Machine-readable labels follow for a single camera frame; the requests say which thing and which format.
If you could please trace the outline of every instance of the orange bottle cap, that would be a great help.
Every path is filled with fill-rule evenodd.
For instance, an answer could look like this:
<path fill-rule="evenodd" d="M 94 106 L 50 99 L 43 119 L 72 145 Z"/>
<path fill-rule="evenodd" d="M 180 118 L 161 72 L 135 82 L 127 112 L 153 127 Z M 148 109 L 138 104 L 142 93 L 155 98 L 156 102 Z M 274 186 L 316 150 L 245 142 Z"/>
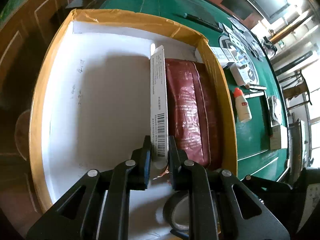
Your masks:
<path fill-rule="evenodd" d="M 235 98 L 239 97 L 239 96 L 243 96 L 243 92 L 240 88 L 235 88 L 235 91 L 233 92 L 233 96 Z"/>

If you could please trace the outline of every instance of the brown packing tape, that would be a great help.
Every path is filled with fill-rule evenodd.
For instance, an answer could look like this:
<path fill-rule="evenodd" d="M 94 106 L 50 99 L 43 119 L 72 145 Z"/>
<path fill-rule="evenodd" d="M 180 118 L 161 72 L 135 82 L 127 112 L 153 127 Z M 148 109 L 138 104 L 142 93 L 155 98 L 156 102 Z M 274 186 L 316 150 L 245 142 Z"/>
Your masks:
<path fill-rule="evenodd" d="M 41 151 L 41 127 L 44 96 L 51 68 L 63 36 L 71 21 L 96 23 L 100 25 L 130 27 L 157 33 L 197 47 L 207 71 L 215 86 L 220 103 L 224 129 L 224 154 L 222 167 L 237 174 L 237 148 L 235 121 L 226 78 L 223 70 L 212 53 L 208 40 L 201 33 L 172 20 L 143 13 L 118 9 L 86 9 L 73 10 L 63 22 L 53 38 L 39 73 L 31 108 L 29 150 L 32 177 L 42 210 L 45 212 L 52 206 L 47 184 Z"/>

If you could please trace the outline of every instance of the open box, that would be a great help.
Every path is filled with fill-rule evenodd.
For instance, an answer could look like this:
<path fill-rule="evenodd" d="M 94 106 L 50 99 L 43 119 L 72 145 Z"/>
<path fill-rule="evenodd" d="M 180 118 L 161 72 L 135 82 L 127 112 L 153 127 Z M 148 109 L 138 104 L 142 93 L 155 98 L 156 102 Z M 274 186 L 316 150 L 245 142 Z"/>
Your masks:
<path fill-rule="evenodd" d="M 53 38 L 37 80 L 29 147 L 34 185 L 48 210 L 90 169 L 105 171 L 130 158 L 150 134 L 150 45 L 166 58 L 201 55 L 217 91 L 223 121 L 222 167 L 237 173 L 230 94 L 207 39 L 172 20 L 123 10 L 73 10 Z M 150 177 L 158 175 L 152 168 Z M 166 180 L 132 191 L 129 238 L 165 235 Z"/>

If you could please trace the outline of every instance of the barcode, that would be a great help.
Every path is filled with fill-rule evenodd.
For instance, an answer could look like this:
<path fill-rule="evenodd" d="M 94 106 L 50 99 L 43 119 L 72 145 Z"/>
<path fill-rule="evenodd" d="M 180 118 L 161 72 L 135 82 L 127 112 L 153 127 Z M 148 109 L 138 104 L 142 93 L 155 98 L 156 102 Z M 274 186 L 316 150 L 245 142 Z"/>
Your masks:
<path fill-rule="evenodd" d="M 165 126 L 164 113 L 157 114 L 157 155 L 158 157 L 165 157 Z"/>

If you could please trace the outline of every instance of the wooden chair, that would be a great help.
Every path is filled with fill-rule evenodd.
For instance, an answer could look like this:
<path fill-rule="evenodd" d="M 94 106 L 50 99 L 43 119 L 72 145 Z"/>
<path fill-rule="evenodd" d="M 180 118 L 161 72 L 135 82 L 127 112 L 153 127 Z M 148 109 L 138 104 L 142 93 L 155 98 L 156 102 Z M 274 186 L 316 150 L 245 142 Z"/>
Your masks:
<path fill-rule="evenodd" d="M 307 82 L 306 82 L 305 78 L 302 75 L 302 71 L 300 70 L 300 71 L 296 72 L 294 75 L 280 80 L 279 84 L 283 83 L 285 81 L 289 81 L 291 79 L 294 79 L 294 80 L 291 81 L 289 84 L 286 84 L 282 88 L 284 89 L 284 88 L 287 88 L 287 87 L 289 87 L 289 86 L 291 86 L 291 85 L 293 85 L 295 83 L 296 84 L 294 86 L 292 86 L 292 87 L 289 87 L 289 88 L 283 90 L 284 99 L 285 100 L 287 99 L 288 101 L 290 101 L 292 98 L 295 98 L 298 95 L 307 93 L 308 94 L 308 100 L 307 101 L 303 101 L 301 103 L 298 103 L 298 104 L 296 104 L 294 106 L 287 107 L 287 111 L 292 110 L 292 109 L 294 109 L 296 107 L 299 107 L 299 106 L 303 106 L 303 105 L 305 105 L 307 103 L 310 103 L 312 105 L 312 103 L 310 101 L 310 91 L 309 91 Z"/>

